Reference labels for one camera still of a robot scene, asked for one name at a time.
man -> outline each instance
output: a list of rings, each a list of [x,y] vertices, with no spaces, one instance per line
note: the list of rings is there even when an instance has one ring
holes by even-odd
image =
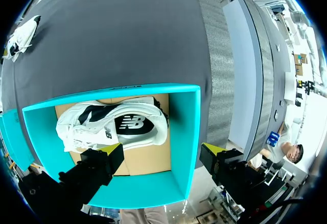
[[[280,138],[276,146],[273,147],[266,145],[266,148],[262,149],[260,154],[271,160],[273,163],[278,163],[284,156],[286,156],[289,161],[297,164],[302,159],[303,146],[301,144],[291,144],[292,130],[290,129],[290,126],[284,122],[279,128],[278,134],[280,135]]]
[[[121,210],[122,224],[168,224],[168,218],[163,206]]]

white sneaker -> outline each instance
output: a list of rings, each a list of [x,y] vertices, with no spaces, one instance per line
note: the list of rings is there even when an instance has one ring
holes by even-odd
[[[158,107],[160,104],[151,96],[110,105],[98,101],[77,103],[59,117],[56,130],[65,152],[80,153],[78,147],[99,149],[119,142],[125,150],[162,145],[167,138],[168,120]]]
[[[7,55],[3,58],[15,62],[19,54],[24,53],[31,46],[40,19],[41,16],[34,16],[14,31],[7,43]]]

cardboard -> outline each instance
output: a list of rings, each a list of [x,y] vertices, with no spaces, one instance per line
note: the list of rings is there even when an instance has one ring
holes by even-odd
[[[141,96],[153,96],[160,102],[162,110],[169,115],[169,95],[168,94],[154,94],[154,95],[138,95],[120,98],[108,98],[98,100],[104,104],[115,104],[123,100]],[[72,107],[76,103],[64,104],[55,106],[57,118]],[[78,148],[78,151],[83,152],[85,149]],[[76,164],[81,160],[80,154],[70,152],[70,155]],[[140,148],[134,148],[124,151],[125,160],[120,165],[114,176],[136,176],[162,171],[171,170],[170,158],[170,129],[168,128],[167,140],[163,145],[152,145]]]
[[[295,65],[302,65],[302,63],[307,64],[308,59],[306,54],[294,54]]]
[[[36,103],[22,108],[22,112],[33,148],[49,176],[59,181],[59,173],[69,171],[75,164],[71,155],[63,151],[62,140],[56,133],[56,105],[104,97],[167,93],[171,170],[139,176],[114,176],[110,184],[101,186],[89,202],[90,205],[103,208],[150,208],[176,203],[189,197],[199,146],[200,86],[165,83],[91,90]]]
[[[296,75],[302,76],[303,75],[303,69],[301,65],[295,65],[295,71]]]

teal box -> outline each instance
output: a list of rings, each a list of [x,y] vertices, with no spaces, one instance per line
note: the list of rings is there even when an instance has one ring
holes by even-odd
[[[58,181],[58,173],[75,166],[65,153],[56,132],[56,105],[132,95],[169,93],[171,171],[141,176],[114,176],[101,186],[90,205],[138,209],[172,204],[190,193],[200,130],[200,86],[190,84],[149,84],[88,91],[50,99],[23,108],[31,142],[48,174]]]
[[[17,109],[0,115],[0,130],[9,156],[23,171],[33,163],[33,155],[27,146],[18,119]]]

new balance logo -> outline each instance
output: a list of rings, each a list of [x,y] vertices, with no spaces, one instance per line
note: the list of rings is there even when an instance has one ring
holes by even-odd
[[[141,115],[125,115],[119,129],[139,129],[143,126],[144,116]]]
[[[109,138],[109,139],[112,139],[110,129],[107,128],[107,127],[105,127],[104,130],[105,130],[105,132],[106,132],[106,137]]]

